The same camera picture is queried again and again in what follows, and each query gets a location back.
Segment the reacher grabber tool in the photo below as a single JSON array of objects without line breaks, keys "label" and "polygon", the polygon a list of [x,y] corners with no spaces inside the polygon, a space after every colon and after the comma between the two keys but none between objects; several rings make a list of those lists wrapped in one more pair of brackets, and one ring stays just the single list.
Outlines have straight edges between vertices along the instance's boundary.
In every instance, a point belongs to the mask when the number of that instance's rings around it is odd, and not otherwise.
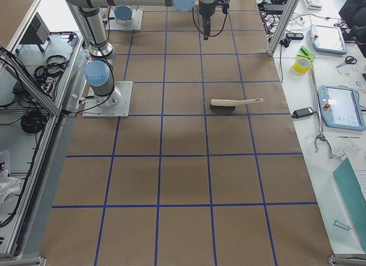
[{"label": "reacher grabber tool", "polygon": [[311,77],[312,77],[312,81],[313,81],[313,91],[314,91],[314,98],[315,98],[315,103],[316,103],[316,110],[317,110],[317,116],[318,116],[318,125],[319,125],[319,134],[314,139],[315,153],[317,153],[319,151],[319,148],[317,146],[317,140],[319,140],[321,142],[326,143],[326,145],[328,146],[328,149],[329,149],[329,158],[333,159],[332,147],[331,147],[330,143],[328,142],[327,138],[325,138],[325,136],[324,136],[323,120],[322,120],[322,116],[321,116],[320,101],[319,101],[319,98],[318,98],[318,90],[317,90],[317,86],[316,86],[316,78],[315,78],[315,71],[314,71],[314,57],[315,57],[315,55],[311,54],[307,50],[307,48],[305,48],[304,46],[302,46],[300,50],[305,55],[298,55],[298,56],[299,57],[305,57],[305,58],[309,59],[310,62],[311,62]]}]

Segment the blue joint cap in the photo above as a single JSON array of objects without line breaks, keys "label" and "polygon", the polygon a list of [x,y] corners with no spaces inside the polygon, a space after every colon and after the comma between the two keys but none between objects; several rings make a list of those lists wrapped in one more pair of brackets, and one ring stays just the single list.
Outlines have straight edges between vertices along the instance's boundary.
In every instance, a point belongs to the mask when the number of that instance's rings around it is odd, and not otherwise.
[{"label": "blue joint cap", "polygon": [[173,0],[173,4],[178,11],[191,11],[195,0]]},{"label": "blue joint cap", "polygon": [[132,8],[131,6],[118,5],[113,8],[114,16],[118,20],[130,20],[132,17]]},{"label": "blue joint cap", "polygon": [[109,67],[100,60],[93,60],[87,64],[84,75],[89,84],[93,87],[100,87],[107,83],[109,79]]}]

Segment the yellow tape roll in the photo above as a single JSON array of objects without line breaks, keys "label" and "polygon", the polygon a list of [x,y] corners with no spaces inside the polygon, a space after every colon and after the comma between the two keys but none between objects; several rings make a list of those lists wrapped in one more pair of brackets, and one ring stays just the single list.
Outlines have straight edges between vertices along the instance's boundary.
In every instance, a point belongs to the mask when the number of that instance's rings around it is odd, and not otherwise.
[{"label": "yellow tape roll", "polygon": [[298,73],[306,73],[310,69],[310,60],[304,57],[298,57],[292,68]]}]

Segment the white table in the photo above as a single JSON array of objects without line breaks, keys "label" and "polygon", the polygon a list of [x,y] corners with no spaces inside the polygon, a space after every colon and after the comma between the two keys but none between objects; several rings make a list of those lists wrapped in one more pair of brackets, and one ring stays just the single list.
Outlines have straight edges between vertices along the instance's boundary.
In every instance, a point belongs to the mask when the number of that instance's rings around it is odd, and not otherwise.
[{"label": "white table", "polygon": [[[339,17],[331,0],[320,1],[323,3],[323,9],[321,11],[304,10],[304,3],[300,0],[296,12],[314,13],[324,17]],[[327,21],[312,15],[307,15],[306,18],[310,19],[311,23],[317,25],[333,25],[336,23],[334,19]],[[361,75],[362,73],[366,73],[366,59],[356,45],[347,45],[348,53],[346,55],[318,53],[313,49],[311,44],[309,30],[301,32],[304,34],[302,41],[292,41],[290,47],[282,47],[283,89],[291,112],[308,106],[313,107],[314,110],[316,109],[310,72],[300,76],[292,70],[296,55],[301,53],[300,47],[302,45],[316,56],[314,66],[318,88],[320,85],[345,85],[349,88],[362,89],[366,92],[366,81]],[[357,58],[358,63],[341,67],[339,71],[343,74],[339,74],[335,66],[342,63],[345,56],[348,55]],[[275,52],[274,61],[281,76],[279,56],[280,47]],[[356,85],[356,81],[361,83],[361,87]],[[359,93],[360,104],[366,106],[366,93],[362,91],[359,91]],[[356,231],[354,230],[352,220],[333,178],[333,171],[339,166],[341,161],[336,158],[333,160],[329,159],[328,147],[319,141],[319,152],[315,153],[314,138],[319,133],[317,117],[315,115],[301,120],[294,120],[294,125],[334,253],[364,254]],[[350,161],[354,169],[366,169],[366,132],[355,132],[324,126],[324,135],[333,149],[341,145],[343,141],[352,141],[361,147],[362,150],[357,156],[351,157]],[[356,136],[359,138],[339,138],[339,136]],[[353,229],[346,231],[345,229],[334,226],[333,223],[335,220],[349,225]]]}]

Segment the brush handle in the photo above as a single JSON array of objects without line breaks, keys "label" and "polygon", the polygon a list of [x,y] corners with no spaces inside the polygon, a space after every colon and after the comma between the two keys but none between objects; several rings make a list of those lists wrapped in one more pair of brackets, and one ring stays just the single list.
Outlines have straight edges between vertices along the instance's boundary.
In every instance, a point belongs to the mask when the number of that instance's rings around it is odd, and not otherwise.
[{"label": "brush handle", "polygon": [[229,99],[211,99],[212,106],[226,106],[226,107],[233,107],[239,105],[247,105],[253,103],[261,103],[263,102],[263,98],[254,98],[254,99],[247,99],[247,100],[229,100]]}]

